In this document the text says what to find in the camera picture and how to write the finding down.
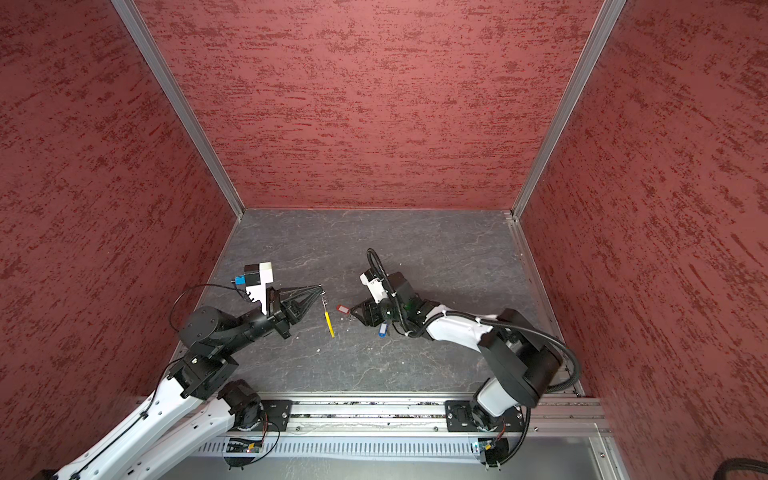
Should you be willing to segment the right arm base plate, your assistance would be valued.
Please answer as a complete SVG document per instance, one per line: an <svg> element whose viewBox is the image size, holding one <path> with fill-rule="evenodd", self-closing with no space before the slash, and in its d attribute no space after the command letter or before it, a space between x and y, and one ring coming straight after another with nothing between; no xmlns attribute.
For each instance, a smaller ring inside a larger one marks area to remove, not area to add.
<svg viewBox="0 0 768 480"><path fill-rule="evenodd" d="M486 413L474 401L448 400L444 409L449 432L517 433L524 426L524 412L518 406L496 417Z"/></svg>

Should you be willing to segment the large perforated keyring yellow segment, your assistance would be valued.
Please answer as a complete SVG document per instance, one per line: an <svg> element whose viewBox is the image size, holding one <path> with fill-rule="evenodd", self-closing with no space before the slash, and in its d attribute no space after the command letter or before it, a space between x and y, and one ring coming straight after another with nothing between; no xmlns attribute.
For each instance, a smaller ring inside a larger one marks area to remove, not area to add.
<svg viewBox="0 0 768 480"><path fill-rule="evenodd" d="M321 302L322 302L324 318L325 318L325 321L326 321L326 325L327 325L329 334L330 334L331 338L335 338L335 331L334 331L332 320L331 320L331 315L330 315L328 301L327 301L327 295L326 295L326 292L324 290L321 292Z"/></svg>

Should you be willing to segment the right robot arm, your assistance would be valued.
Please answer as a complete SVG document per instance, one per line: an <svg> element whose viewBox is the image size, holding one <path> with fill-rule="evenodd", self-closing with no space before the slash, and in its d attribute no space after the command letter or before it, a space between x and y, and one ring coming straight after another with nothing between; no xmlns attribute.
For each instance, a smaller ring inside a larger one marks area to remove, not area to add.
<svg viewBox="0 0 768 480"><path fill-rule="evenodd" d="M451 309L418 295L399 272L383 276L370 268L360 281L370 298L350 314L363 325L378 327L381 334L391 326L409 338L449 342L483 357L492 377L466 403L466 411L456 415L481 430L494 431L513 410L532 409L544 394L572 385L570 379L556 381L564 366L564 346L514 309L496 316Z"/></svg>

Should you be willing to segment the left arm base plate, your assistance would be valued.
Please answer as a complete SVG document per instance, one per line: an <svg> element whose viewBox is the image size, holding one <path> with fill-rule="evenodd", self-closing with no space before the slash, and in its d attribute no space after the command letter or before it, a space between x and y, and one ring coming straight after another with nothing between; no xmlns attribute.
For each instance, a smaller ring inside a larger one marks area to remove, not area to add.
<svg viewBox="0 0 768 480"><path fill-rule="evenodd" d="M263 399L261 416L263 424L273 424L281 433L288 429L294 402L286 399Z"/></svg>

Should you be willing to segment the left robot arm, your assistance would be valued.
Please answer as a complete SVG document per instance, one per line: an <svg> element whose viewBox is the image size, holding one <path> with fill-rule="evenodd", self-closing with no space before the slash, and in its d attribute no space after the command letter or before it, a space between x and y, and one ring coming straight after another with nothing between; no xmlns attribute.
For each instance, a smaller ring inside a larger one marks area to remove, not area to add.
<svg viewBox="0 0 768 480"><path fill-rule="evenodd" d="M238 368L234 355L272 332L289 338L323 289L269 287L265 294L240 316L196 309L179 332L185 354L163 369L147 399L85 453L36 478L158 479L233 428L267 428L259 394L231 378Z"/></svg>

